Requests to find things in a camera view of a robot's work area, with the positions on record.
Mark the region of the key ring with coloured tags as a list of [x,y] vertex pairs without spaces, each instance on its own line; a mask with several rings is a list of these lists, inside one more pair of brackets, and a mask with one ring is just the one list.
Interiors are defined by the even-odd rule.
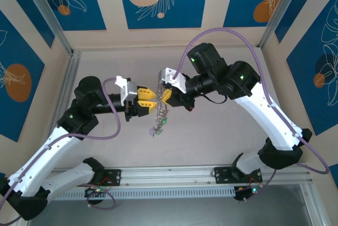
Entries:
[[157,130],[163,130],[163,124],[162,124],[162,120],[167,118],[167,114],[168,114],[168,108],[167,105],[165,103],[162,103],[162,95],[163,92],[165,90],[165,86],[163,86],[162,84],[160,84],[158,82],[158,86],[157,86],[157,90],[156,90],[156,115],[155,115],[155,126],[152,127],[154,128],[156,131]]

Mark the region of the small led circuit board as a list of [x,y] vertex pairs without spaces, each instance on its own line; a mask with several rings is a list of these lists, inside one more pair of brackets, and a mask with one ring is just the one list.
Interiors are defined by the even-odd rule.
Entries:
[[236,186],[234,188],[236,196],[251,196],[261,190],[258,186]]
[[103,192],[102,189],[96,189],[93,187],[85,189],[84,193],[85,198],[97,198],[106,196],[105,192]]

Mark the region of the aluminium table edge rail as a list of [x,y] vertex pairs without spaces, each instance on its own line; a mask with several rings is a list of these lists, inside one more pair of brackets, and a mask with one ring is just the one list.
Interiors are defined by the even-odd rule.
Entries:
[[73,94],[73,85],[77,76],[77,71],[80,63],[81,52],[74,51],[68,61],[65,70],[64,78],[61,84],[60,92],[57,99],[56,108],[51,121],[49,134],[52,133],[57,121],[62,117],[63,113],[68,109],[71,96]]

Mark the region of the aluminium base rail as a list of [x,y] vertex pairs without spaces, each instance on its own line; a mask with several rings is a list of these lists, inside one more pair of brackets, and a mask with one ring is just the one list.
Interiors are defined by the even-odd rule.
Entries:
[[[215,165],[207,166],[164,166],[164,167],[121,167],[121,174],[114,183],[120,187],[188,187],[215,186],[221,180],[221,173]],[[306,169],[299,166],[277,171],[262,168],[257,176],[252,175],[252,185],[266,183],[271,185],[311,184],[312,177]]]

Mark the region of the aluminium frame post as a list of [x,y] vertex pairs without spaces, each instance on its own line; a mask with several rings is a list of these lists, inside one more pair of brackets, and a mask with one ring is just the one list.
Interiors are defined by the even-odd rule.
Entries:
[[47,25],[55,35],[56,39],[59,41],[60,45],[64,49],[64,51],[68,54],[68,56],[72,56],[73,49],[67,40],[63,29],[57,20],[53,10],[48,4],[47,0],[33,0],[35,6],[38,8],[40,14],[43,16]]
[[269,20],[269,22],[267,23],[267,26],[265,28],[265,31],[259,41],[259,47],[261,48],[261,50],[263,51],[270,38],[272,37],[275,29],[277,28],[278,24],[280,23],[280,20],[283,18],[286,10],[288,9],[290,3],[292,0],[279,0],[277,7],[275,8],[275,10],[272,13],[272,16]]

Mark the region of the aluminium frame bar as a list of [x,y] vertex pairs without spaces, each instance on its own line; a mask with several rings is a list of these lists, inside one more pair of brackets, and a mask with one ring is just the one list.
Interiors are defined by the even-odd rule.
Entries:
[[300,184],[302,196],[311,221],[311,226],[326,226],[321,204],[314,190],[313,184]]

